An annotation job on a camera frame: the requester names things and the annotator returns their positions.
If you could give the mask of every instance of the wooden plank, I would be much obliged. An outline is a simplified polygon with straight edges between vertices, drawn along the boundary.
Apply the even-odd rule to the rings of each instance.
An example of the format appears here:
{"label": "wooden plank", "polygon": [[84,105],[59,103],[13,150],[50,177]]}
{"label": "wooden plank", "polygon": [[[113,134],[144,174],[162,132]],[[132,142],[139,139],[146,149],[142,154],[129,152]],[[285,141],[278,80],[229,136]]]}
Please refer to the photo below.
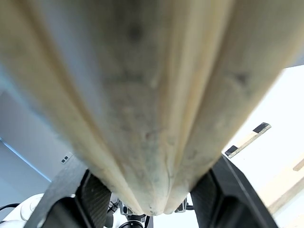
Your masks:
{"label": "wooden plank", "polygon": [[255,139],[264,134],[268,129],[271,128],[271,125],[268,123],[261,123],[258,127],[256,127],[250,134],[246,135],[235,145],[232,145],[225,154],[232,158],[236,154],[238,154],[242,149],[246,148],[249,144],[251,144]]}
{"label": "wooden plank", "polygon": [[137,214],[160,214],[231,5],[1,1],[0,57],[111,191]]}
{"label": "wooden plank", "polygon": [[166,212],[214,164],[215,154],[221,155],[281,69],[301,50],[302,7],[301,0],[236,1]]}
{"label": "wooden plank", "polygon": [[132,211],[171,213],[304,38],[304,1],[233,3],[3,0],[0,61]]}
{"label": "wooden plank", "polygon": [[274,214],[304,189],[304,153],[275,176],[261,191],[259,197]]}

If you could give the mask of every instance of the wood grain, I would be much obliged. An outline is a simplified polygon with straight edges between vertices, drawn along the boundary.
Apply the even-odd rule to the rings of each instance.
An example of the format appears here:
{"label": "wood grain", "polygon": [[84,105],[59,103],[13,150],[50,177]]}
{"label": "wood grain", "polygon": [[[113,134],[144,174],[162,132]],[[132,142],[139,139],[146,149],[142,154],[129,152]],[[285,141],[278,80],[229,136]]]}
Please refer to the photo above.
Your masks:
{"label": "wood grain", "polygon": [[184,151],[166,212],[181,201],[303,43],[303,1],[239,0]]}
{"label": "wood grain", "polygon": [[304,153],[258,191],[270,213],[276,213],[304,189],[304,167],[299,166],[303,160]]}
{"label": "wood grain", "polygon": [[137,214],[171,213],[304,38],[296,0],[3,0],[8,80]]}

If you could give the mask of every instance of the metal component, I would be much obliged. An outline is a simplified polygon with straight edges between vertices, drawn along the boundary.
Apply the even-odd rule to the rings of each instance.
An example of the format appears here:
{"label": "metal component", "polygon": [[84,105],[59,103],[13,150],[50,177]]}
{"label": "metal component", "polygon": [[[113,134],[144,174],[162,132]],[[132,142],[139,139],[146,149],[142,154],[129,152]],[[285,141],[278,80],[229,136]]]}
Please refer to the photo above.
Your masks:
{"label": "metal component", "polygon": [[179,207],[175,210],[175,213],[183,213],[186,211],[187,207],[187,198],[179,205]]}
{"label": "metal component", "polygon": [[118,199],[118,205],[122,215],[129,216],[133,214],[131,209],[129,209],[120,199]]}
{"label": "metal component", "polygon": [[130,220],[123,223],[119,228],[143,228],[143,225],[140,221]]}

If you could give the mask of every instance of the white wall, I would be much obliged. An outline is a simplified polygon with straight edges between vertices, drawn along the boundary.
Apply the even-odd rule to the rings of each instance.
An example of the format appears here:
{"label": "white wall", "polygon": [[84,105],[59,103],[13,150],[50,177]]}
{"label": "white wall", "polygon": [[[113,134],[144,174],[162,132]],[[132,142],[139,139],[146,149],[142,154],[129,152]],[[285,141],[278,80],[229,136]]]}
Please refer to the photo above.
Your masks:
{"label": "white wall", "polygon": [[[43,193],[50,184],[0,142],[0,206]],[[0,211],[0,221],[10,210]]]}
{"label": "white wall", "polygon": [[[272,128],[231,159],[257,192],[304,152],[303,76],[304,66],[283,70],[277,82],[223,150],[226,151],[262,122],[271,124]],[[280,227],[284,227],[300,214],[304,214],[304,190],[274,214],[274,218]]]}
{"label": "white wall", "polygon": [[46,123],[7,92],[0,96],[0,138],[50,180],[64,167],[65,155],[71,155]]}

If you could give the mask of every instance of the wooden surface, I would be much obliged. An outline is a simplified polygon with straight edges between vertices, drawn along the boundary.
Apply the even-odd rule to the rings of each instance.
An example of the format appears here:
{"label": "wooden surface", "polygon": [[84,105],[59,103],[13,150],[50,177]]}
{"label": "wooden surface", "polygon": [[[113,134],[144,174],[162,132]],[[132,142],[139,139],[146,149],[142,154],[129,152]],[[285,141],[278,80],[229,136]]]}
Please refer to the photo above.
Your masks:
{"label": "wooden surface", "polygon": [[258,192],[271,214],[276,213],[304,189],[303,161],[304,153]]}
{"label": "wooden surface", "polygon": [[295,0],[0,1],[8,80],[138,214],[173,212],[304,39]]}
{"label": "wooden surface", "polygon": [[251,144],[255,139],[264,134],[268,129],[271,128],[271,125],[268,123],[261,123],[256,129],[254,129],[250,134],[246,135],[240,141],[232,145],[225,154],[232,158],[236,154],[238,154],[241,150],[246,148],[249,144]]}

